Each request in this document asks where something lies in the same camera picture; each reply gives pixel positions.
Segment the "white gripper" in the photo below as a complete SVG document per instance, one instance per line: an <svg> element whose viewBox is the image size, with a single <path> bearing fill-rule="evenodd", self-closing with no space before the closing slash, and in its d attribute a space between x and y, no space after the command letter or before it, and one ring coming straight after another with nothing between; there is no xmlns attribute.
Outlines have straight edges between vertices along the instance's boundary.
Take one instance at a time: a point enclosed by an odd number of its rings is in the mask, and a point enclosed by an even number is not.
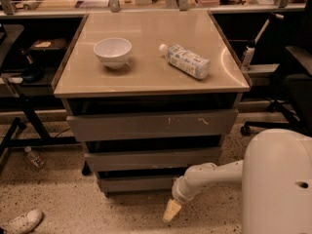
<svg viewBox="0 0 312 234"><path fill-rule="evenodd" d="M195 197L194 190L187 185L183 176L180 176L174 181L172 195L174 199L168 201L163 214L163 220L165 222L173 220L181 210L181 204L186 204Z"/></svg>

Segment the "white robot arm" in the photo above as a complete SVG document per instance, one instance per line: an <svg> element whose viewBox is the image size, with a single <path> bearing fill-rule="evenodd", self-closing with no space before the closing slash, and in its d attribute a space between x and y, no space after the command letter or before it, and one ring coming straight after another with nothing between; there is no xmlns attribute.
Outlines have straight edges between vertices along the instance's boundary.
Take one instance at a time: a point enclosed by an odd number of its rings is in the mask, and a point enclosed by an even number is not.
<svg viewBox="0 0 312 234"><path fill-rule="evenodd" d="M312 234L312 137L282 129L252 138L242 160L189 167L174 181L163 220L215 184L242 185L242 234Z"/></svg>

